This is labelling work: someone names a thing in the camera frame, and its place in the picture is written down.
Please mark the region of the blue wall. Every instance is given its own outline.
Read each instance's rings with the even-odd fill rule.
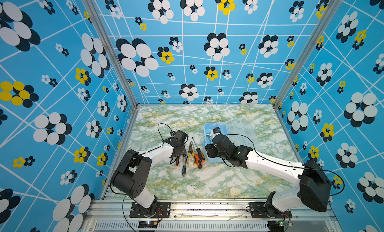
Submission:
[[[328,1],[95,0],[144,104],[274,102]]]
[[[77,231],[132,108],[81,0],[0,2],[0,231]]]
[[[384,228],[383,5],[343,0],[280,110],[301,158],[343,178],[330,200],[344,231]]]

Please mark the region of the pliers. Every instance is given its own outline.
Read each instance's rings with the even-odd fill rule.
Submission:
[[[189,156],[192,155],[192,158],[194,158],[194,162],[193,162],[193,165],[196,164],[196,158],[195,158],[195,155],[193,153],[193,145],[192,145],[192,141],[189,142],[189,150],[188,150],[188,157],[187,157],[187,165],[189,166]]]

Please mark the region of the marble-patterned tabletop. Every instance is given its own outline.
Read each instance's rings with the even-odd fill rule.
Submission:
[[[295,152],[287,139],[272,105],[223,104],[223,105],[144,105],[139,113],[127,149],[143,151],[161,143],[157,131],[159,123],[169,125],[173,130],[182,130],[189,135],[186,143],[194,137],[197,146],[207,157],[202,146],[205,123],[225,122],[230,119],[246,118],[257,136],[260,151],[277,158],[297,161]],[[163,138],[169,137],[169,128],[160,125]],[[189,164],[185,177],[181,176],[183,165],[179,166],[165,159],[151,168],[147,188],[159,199],[197,198],[259,198],[267,197],[271,191],[281,191],[292,185],[270,174],[228,167],[224,163],[209,163],[203,168]],[[111,199],[122,199],[113,195]]]

